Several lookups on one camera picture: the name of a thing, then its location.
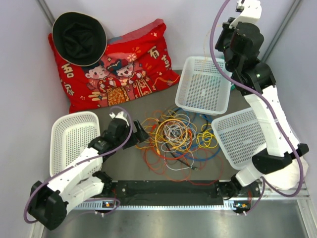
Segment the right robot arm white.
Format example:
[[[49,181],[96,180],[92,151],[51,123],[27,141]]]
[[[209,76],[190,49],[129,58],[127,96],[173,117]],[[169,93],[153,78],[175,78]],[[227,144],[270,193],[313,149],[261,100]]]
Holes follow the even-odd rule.
[[[231,17],[223,23],[215,45],[224,54],[225,68],[232,74],[229,80],[253,109],[265,138],[251,162],[231,179],[231,190],[237,196],[247,193],[249,184],[259,178],[273,189],[302,186],[308,171],[303,156],[309,147],[293,134],[271,68],[258,59],[263,41],[255,24]]]

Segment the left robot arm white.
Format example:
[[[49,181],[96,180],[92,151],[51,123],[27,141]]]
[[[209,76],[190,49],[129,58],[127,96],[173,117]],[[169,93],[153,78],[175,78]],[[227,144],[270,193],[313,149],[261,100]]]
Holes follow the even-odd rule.
[[[30,191],[30,202],[26,206],[27,212],[53,231],[81,203],[94,196],[110,195],[112,179],[101,172],[103,162],[118,149],[127,149],[149,138],[139,121],[133,123],[136,132],[132,132],[126,119],[112,119],[108,128],[92,139],[72,164],[48,182],[34,183]]]

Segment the white basket centre back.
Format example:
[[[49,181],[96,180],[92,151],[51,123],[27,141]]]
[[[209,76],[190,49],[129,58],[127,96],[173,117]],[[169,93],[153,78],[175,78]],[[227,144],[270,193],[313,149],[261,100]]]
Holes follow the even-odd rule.
[[[185,111],[221,115],[227,111],[231,91],[212,58],[188,57],[178,84],[175,104]]]

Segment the white basket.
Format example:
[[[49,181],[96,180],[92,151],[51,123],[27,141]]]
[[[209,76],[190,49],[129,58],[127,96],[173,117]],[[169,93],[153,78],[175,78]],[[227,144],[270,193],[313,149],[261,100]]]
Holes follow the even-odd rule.
[[[90,111],[60,117],[52,126],[50,144],[50,176],[64,170],[100,136],[98,116]]]
[[[231,91],[212,58],[188,57],[178,84],[175,104],[185,111],[221,115],[227,111]]]
[[[265,145],[265,137],[252,108],[219,118],[211,123],[214,135],[232,168],[241,170],[255,151]]]

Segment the black base bar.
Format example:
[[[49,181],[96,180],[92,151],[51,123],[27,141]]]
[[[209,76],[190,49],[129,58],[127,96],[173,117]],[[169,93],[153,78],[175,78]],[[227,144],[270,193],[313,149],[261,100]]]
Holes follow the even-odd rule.
[[[121,180],[114,190],[121,205],[126,206],[221,205],[215,184],[214,180]]]

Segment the white basket left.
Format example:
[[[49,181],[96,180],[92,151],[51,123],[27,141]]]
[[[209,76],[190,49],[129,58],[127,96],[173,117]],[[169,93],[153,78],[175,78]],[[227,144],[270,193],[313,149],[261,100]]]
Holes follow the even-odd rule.
[[[98,116],[90,111],[60,117],[52,126],[50,144],[50,176],[64,170],[100,136]]]

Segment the red printed pillow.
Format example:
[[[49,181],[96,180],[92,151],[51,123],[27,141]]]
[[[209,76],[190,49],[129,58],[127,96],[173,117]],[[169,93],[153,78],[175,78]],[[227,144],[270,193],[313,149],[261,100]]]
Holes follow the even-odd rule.
[[[54,54],[69,112],[114,106],[165,90],[180,80],[172,70],[162,19],[108,41],[101,59],[86,67],[64,60],[53,36],[48,41]]]

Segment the white basket right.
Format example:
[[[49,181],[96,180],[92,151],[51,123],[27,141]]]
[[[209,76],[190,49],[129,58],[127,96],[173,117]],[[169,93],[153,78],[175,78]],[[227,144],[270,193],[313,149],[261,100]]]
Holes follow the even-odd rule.
[[[255,151],[265,145],[265,137],[252,108],[219,118],[211,123],[214,135],[232,168],[241,170]]]

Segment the black round hat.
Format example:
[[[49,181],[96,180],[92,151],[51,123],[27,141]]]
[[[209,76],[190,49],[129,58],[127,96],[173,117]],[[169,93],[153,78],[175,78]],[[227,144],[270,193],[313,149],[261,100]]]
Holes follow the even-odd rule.
[[[52,38],[58,54],[78,66],[91,66],[104,55],[107,35],[103,25],[94,17],[65,12],[53,23]]]

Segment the white cloth under basket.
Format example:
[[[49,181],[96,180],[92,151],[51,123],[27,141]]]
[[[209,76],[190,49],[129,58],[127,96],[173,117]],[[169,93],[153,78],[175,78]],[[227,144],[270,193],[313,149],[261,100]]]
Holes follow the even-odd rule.
[[[300,180],[300,169],[296,159],[285,168],[276,172],[264,175],[266,181],[279,190],[294,188]]]

